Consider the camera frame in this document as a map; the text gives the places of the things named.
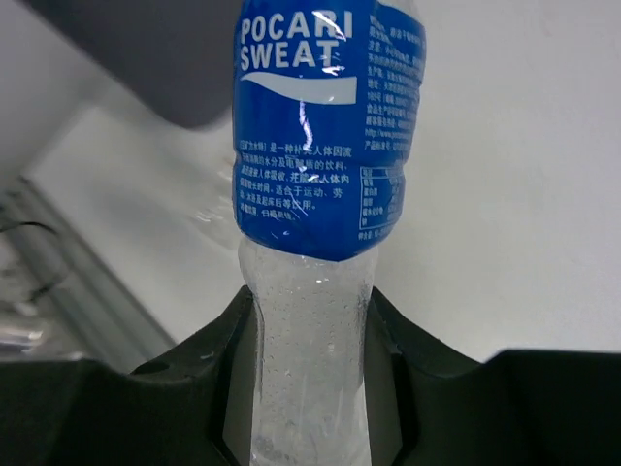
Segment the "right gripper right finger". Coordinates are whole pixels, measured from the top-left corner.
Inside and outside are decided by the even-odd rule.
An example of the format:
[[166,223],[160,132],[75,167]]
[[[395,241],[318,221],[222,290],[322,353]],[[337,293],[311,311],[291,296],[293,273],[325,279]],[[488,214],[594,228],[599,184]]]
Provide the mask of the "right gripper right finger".
[[364,379],[375,465],[616,465],[620,357],[504,350],[477,362],[378,290]]

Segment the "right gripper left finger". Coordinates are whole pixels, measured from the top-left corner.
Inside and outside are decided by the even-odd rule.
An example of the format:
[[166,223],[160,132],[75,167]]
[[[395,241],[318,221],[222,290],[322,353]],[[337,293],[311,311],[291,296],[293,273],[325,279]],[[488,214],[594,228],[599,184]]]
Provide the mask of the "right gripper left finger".
[[252,297],[129,374],[92,359],[1,366],[5,465],[246,465]]

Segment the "clear bottle blue label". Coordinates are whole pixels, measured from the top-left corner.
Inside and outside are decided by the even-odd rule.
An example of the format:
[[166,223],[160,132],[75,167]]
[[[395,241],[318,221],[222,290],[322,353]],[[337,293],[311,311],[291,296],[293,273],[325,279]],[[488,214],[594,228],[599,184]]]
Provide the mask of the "clear bottle blue label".
[[367,309],[403,210],[425,28],[410,1],[246,1],[234,53],[250,463],[367,465]]

